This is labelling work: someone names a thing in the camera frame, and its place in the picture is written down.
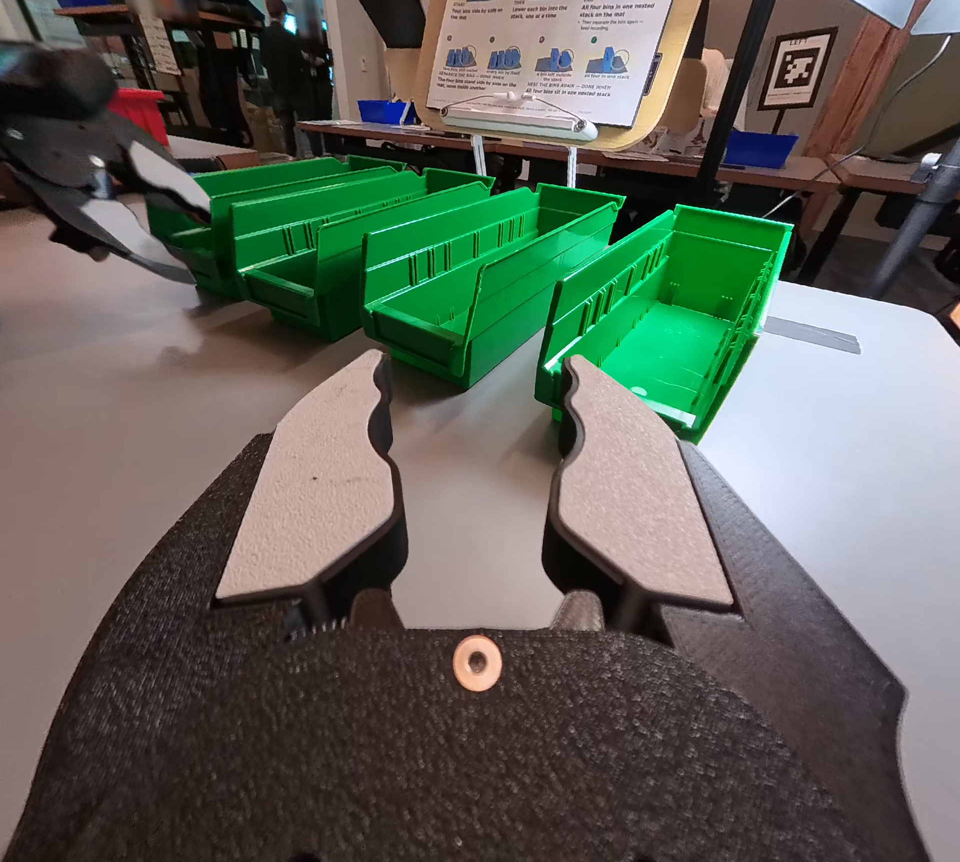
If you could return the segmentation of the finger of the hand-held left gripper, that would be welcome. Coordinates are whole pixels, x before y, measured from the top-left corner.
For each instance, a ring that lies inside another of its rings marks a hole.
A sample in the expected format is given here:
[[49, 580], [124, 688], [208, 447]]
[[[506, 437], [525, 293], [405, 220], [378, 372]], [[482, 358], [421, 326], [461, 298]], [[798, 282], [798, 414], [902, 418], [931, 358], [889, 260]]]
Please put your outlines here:
[[140, 183], [153, 203], [186, 213], [201, 224], [210, 224], [210, 196], [179, 162], [140, 142], [123, 148], [122, 154], [130, 176]]
[[125, 204], [112, 199], [86, 202], [91, 236], [120, 258], [170, 282], [194, 285], [186, 265], [140, 224]]

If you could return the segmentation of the black framed marker sign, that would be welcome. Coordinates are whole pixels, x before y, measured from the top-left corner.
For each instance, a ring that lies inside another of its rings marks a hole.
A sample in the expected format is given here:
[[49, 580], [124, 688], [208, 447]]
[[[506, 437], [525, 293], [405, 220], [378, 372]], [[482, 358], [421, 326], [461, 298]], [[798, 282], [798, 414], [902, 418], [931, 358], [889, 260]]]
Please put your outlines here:
[[774, 39], [758, 111], [786, 111], [813, 106], [820, 92], [838, 28], [779, 35]]

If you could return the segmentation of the wooden sign board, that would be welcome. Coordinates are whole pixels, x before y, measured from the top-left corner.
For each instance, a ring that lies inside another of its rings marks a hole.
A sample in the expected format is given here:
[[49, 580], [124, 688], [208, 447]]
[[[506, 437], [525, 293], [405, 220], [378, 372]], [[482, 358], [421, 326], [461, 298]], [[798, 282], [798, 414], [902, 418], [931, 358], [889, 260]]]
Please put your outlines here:
[[[457, 131], [469, 135], [466, 130], [448, 127], [441, 121], [437, 110], [426, 106], [426, 96], [429, 90], [431, 67], [438, 46], [439, 30], [443, 0], [429, 0], [420, 58], [414, 82], [414, 102], [416, 110], [423, 121], [438, 131]], [[630, 148], [648, 136], [662, 120], [668, 102], [677, 93], [677, 83], [681, 78], [681, 70], [686, 62], [685, 56], [689, 42], [698, 20], [703, 0], [674, 0], [669, 10], [666, 26], [658, 44], [657, 54], [650, 70], [648, 80], [641, 92], [640, 105], [625, 128], [597, 126], [599, 137], [597, 141], [587, 143], [577, 148], [593, 148], [603, 151], [618, 151]], [[500, 138], [514, 138], [523, 141], [541, 143], [563, 143], [521, 137], [501, 136]]]

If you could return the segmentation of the printed instruction sheet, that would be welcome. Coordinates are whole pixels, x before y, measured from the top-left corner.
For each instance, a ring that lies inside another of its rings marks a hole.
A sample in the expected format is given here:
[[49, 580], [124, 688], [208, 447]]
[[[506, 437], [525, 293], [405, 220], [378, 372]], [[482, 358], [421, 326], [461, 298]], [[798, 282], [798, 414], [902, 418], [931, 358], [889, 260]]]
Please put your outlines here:
[[442, 0], [426, 106], [453, 117], [531, 97], [625, 128], [642, 100], [674, 0]]

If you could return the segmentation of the grey tape strip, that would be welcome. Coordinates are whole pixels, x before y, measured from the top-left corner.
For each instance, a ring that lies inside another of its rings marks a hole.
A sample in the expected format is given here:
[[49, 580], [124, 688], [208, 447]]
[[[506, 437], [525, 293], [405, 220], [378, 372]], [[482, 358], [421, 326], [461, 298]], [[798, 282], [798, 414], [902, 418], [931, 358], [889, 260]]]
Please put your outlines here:
[[764, 335], [796, 340], [847, 354], [861, 354], [861, 346], [856, 336], [792, 319], [767, 316], [762, 331]]

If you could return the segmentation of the wooden shelf rack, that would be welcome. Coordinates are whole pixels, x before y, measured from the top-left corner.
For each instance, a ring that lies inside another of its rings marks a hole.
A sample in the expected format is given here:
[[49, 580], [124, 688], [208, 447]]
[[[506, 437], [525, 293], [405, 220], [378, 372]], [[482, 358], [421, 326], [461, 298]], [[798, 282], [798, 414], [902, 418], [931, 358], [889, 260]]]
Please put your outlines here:
[[103, 49], [122, 46], [140, 90], [159, 92], [169, 127], [250, 147], [245, 90], [258, 88], [253, 58], [265, 27], [248, 0], [174, 0], [143, 12], [128, 0], [56, 0], [55, 15]]

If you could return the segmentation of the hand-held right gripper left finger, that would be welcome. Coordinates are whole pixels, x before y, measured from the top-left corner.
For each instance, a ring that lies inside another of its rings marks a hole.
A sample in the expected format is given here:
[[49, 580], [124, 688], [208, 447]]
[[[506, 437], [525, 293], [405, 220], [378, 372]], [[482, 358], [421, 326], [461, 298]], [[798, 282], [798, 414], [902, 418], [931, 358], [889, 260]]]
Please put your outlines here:
[[294, 599], [308, 623], [347, 616], [389, 590], [409, 552], [390, 457], [391, 361], [370, 349], [276, 425], [226, 557], [215, 603]]

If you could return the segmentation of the white clip bar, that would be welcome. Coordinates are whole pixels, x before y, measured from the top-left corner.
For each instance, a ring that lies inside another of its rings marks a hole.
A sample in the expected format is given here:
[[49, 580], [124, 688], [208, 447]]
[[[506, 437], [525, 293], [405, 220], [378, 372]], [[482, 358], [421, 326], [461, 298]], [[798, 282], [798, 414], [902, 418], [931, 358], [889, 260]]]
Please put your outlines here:
[[521, 136], [574, 147], [598, 140], [589, 119], [533, 97], [481, 96], [441, 108], [440, 120], [470, 135]]

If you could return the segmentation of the red ribbed crate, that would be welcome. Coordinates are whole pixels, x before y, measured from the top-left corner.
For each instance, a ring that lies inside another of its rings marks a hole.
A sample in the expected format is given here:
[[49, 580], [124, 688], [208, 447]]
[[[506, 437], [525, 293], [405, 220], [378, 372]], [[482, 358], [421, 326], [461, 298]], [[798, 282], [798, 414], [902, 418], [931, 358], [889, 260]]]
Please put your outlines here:
[[161, 111], [164, 100], [164, 94], [158, 90], [117, 88], [107, 109], [144, 130], [162, 147], [167, 147], [169, 138]]

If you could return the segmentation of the white sign stand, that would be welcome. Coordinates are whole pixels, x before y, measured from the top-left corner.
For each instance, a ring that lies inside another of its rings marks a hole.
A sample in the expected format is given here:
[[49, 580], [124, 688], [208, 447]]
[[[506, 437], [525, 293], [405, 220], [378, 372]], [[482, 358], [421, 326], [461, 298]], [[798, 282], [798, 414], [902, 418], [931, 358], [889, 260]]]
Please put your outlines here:
[[513, 159], [510, 163], [504, 161], [501, 169], [493, 174], [502, 191], [510, 191], [521, 180], [522, 168], [518, 169], [515, 163], [520, 165], [523, 161], [530, 163], [527, 175], [530, 176], [530, 172], [533, 172], [536, 184], [545, 182], [570, 189], [578, 187], [579, 149], [576, 146], [525, 144], [497, 138], [490, 140], [488, 145], [481, 134], [470, 133], [467, 137], [475, 172], [479, 175], [490, 174], [487, 165], [488, 150], [505, 160]]

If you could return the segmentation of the grey metal pole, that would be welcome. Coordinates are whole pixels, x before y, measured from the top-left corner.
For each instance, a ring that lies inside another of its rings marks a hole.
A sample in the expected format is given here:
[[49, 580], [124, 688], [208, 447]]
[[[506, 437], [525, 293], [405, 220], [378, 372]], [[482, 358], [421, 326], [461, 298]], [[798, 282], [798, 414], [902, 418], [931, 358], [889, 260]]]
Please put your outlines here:
[[898, 234], [870, 277], [866, 297], [882, 299], [915, 249], [930, 232], [944, 207], [957, 197], [958, 189], [959, 142], [956, 142], [931, 169], [927, 183], [915, 198]]

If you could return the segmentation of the black light stand pole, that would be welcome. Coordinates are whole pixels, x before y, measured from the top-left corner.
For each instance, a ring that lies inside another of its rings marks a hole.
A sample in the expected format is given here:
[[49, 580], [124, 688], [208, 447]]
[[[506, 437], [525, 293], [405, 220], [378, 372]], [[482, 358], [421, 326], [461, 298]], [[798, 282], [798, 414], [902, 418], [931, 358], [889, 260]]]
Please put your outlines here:
[[777, 0], [752, 0], [736, 53], [727, 77], [724, 94], [714, 118], [711, 134], [695, 179], [693, 204], [711, 207], [716, 201], [716, 182], [727, 152], [730, 136]]

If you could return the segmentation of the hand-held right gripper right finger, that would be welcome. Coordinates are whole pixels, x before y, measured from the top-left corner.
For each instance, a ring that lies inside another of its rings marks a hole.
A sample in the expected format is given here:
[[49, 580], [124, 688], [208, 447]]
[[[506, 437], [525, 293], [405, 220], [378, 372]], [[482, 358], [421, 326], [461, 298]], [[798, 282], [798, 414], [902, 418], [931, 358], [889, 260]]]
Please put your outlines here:
[[736, 596], [669, 426], [579, 355], [562, 363], [560, 406], [548, 579], [592, 594], [604, 626], [644, 626], [660, 606], [730, 613]]

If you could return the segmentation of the wooden side table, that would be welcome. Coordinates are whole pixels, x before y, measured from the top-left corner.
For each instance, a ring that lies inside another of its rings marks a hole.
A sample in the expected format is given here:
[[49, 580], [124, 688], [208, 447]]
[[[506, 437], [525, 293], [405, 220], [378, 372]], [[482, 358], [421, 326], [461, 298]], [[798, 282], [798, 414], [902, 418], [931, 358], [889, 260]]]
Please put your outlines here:
[[[297, 123], [297, 128], [307, 133], [332, 135], [342, 138], [365, 139], [395, 145], [471, 151], [470, 137], [462, 133], [435, 131], [426, 126], [404, 126], [352, 121], [306, 121]], [[518, 157], [522, 160], [547, 160], [565, 165], [568, 149], [560, 144], [523, 141], [514, 138], [486, 136], [483, 141], [486, 153]], [[608, 152], [593, 148], [579, 148], [578, 165], [593, 165], [597, 168], [618, 169], [629, 172], [646, 172], [661, 175], [696, 178], [700, 160], [679, 156], [661, 156], [645, 150]], [[744, 184], [783, 190], [787, 192], [829, 193], [840, 184], [834, 173], [817, 158], [787, 158], [779, 169], [747, 167], [723, 163], [716, 174], [720, 183]]]
[[939, 164], [930, 161], [885, 162], [857, 154], [834, 155], [826, 168], [838, 180], [838, 192], [852, 200], [864, 194], [916, 197], [941, 173]]

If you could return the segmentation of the green plastic bin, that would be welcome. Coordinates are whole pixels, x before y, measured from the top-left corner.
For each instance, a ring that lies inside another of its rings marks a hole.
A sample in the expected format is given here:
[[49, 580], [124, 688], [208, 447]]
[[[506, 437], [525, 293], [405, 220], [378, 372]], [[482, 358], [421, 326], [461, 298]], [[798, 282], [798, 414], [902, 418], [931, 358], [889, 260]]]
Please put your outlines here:
[[278, 322], [340, 340], [361, 325], [364, 236], [484, 201], [494, 183], [470, 172], [380, 167], [237, 203], [230, 221], [239, 290]]
[[678, 205], [558, 281], [534, 398], [562, 412], [581, 356], [697, 443], [761, 333], [792, 225]]
[[348, 156], [207, 172], [194, 179], [210, 200], [210, 221], [176, 207], [169, 196], [147, 196], [149, 230], [186, 264], [197, 286], [230, 299], [244, 298], [241, 273], [313, 244], [310, 233], [284, 235], [294, 226], [339, 212], [332, 193], [405, 172], [400, 161]]
[[366, 336], [471, 388], [546, 326], [557, 282], [606, 249], [625, 199], [542, 184], [366, 233]]

